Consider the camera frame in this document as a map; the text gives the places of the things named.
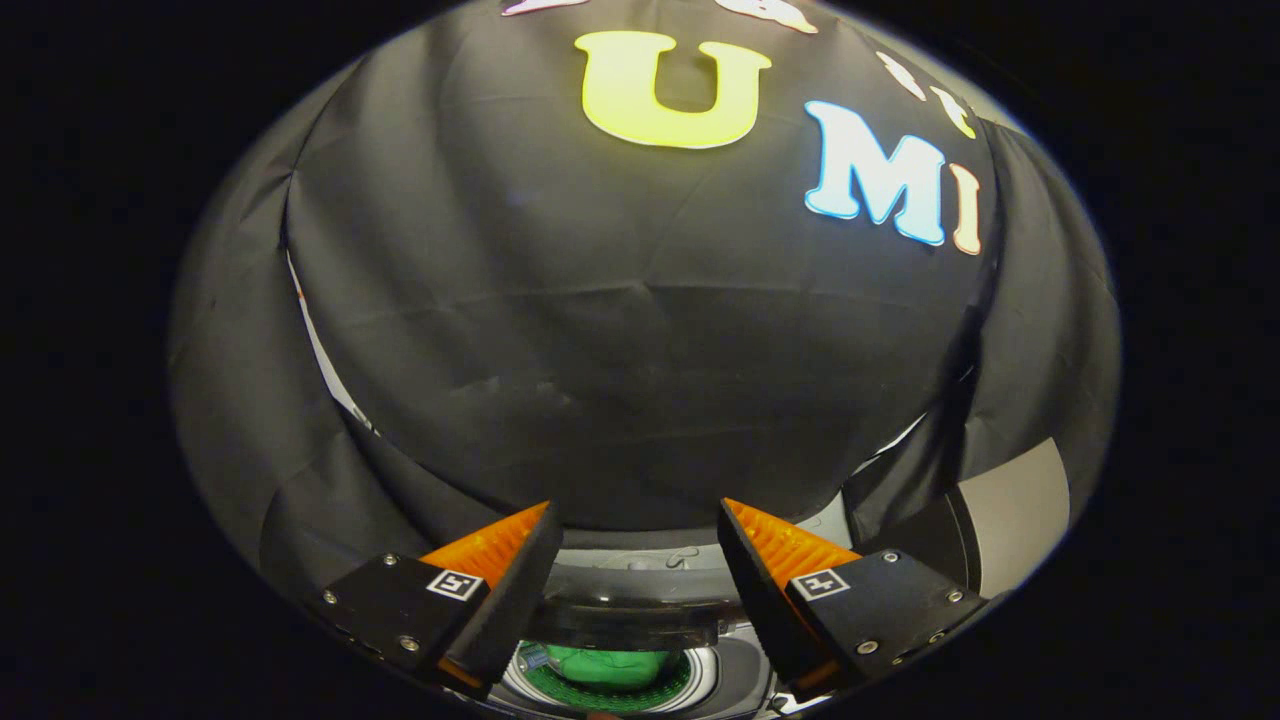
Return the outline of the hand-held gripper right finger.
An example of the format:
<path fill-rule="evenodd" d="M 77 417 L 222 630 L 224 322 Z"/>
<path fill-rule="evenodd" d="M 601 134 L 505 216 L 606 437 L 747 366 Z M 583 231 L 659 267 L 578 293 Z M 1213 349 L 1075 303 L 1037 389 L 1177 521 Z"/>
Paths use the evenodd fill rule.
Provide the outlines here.
<path fill-rule="evenodd" d="M 858 553 L 735 498 L 719 505 L 717 537 L 739 602 L 799 701 L 901 671 L 988 605 L 904 550 Z"/>

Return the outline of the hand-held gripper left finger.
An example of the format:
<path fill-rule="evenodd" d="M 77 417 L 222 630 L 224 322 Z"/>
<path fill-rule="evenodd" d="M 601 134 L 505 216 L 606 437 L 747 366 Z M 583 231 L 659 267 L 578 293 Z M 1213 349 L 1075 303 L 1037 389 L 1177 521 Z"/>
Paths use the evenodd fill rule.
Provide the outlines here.
<path fill-rule="evenodd" d="M 422 556 L 390 551 L 305 597 L 338 641 L 416 682 L 486 698 L 507 671 L 561 551 L 540 502 Z"/>

